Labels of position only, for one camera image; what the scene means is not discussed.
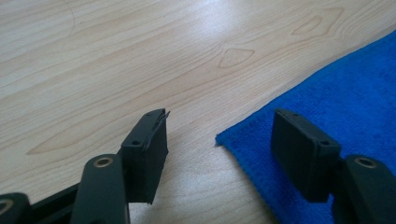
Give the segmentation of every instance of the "light wooden surface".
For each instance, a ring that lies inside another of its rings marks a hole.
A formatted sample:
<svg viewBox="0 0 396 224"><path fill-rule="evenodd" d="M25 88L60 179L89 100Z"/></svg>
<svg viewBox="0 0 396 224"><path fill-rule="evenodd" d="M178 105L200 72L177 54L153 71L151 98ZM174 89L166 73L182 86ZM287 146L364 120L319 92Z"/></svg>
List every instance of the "light wooden surface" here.
<svg viewBox="0 0 396 224"><path fill-rule="evenodd" d="M0 194L77 183L165 107L162 181L132 221L276 222L215 135L395 29L394 0L3 0Z"/></svg>

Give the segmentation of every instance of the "wooden table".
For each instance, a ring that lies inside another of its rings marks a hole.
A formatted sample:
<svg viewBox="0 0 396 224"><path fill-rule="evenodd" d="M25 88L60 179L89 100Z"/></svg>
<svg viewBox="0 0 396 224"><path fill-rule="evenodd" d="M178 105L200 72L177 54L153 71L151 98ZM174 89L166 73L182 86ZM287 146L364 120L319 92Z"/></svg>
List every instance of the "wooden table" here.
<svg viewBox="0 0 396 224"><path fill-rule="evenodd" d="M276 222L216 134L395 29L394 0L3 0L0 194L77 183L165 107L170 153L132 221Z"/></svg>

